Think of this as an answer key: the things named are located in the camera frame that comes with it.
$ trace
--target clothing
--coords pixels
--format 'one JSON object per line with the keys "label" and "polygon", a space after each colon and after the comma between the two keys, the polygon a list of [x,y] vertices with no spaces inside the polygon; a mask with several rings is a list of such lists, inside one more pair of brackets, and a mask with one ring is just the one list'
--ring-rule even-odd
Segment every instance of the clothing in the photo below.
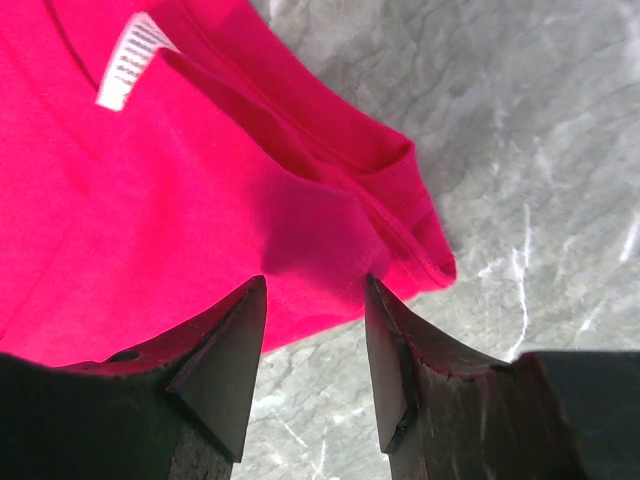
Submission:
{"label": "clothing", "polygon": [[[455,261],[414,145],[316,80],[246,0],[0,0],[0,350],[102,361],[268,286],[264,351],[358,318]],[[161,49],[95,105],[132,14]]]}

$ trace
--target white tag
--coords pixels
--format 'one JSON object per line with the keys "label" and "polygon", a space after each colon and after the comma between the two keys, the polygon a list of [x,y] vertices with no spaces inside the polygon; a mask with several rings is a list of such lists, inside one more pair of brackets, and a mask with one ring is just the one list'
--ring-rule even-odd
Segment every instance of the white tag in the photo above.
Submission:
{"label": "white tag", "polygon": [[138,78],[162,47],[178,51],[148,14],[134,14],[111,54],[96,104],[115,112],[122,110]]}

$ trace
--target folded garment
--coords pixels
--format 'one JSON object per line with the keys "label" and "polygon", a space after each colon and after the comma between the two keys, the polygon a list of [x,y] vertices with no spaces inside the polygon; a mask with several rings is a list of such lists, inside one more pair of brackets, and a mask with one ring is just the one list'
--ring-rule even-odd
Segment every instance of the folded garment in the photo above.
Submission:
{"label": "folded garment", "polygon": [[[264,274],[264,351],[455,261],[413,143],[333,94],[246,0],[0,0],[0,350],[102,361]],[[96,105],[128,20],[150,51]]]}

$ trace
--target gray marble tabletop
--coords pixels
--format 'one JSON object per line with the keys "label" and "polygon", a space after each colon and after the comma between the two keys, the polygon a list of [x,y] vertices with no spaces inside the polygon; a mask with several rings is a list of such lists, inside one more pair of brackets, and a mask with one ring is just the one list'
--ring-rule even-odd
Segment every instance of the gray marble tabletop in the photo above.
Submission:
{"label": "gray marble tabletop", "polygon": [[[254,0],[413,138],[460,279],[415,299],[490,355],[640,348],[640,0]],[[364,326],[265,356],[234,480],[388,480]]]}

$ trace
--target red shirt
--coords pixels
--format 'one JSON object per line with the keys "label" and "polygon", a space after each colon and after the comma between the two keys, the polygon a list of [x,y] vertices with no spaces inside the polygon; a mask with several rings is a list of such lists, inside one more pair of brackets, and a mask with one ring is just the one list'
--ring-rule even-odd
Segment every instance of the red shirt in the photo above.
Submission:
{"label": "red shirt", "polygon": [[[451,285],[414,145],[316,80],[246,0],[0,0],[0,350],[101,361],[249,277],[264,350]],[[95,104],[146,11],[162,49],[122,111]]]}

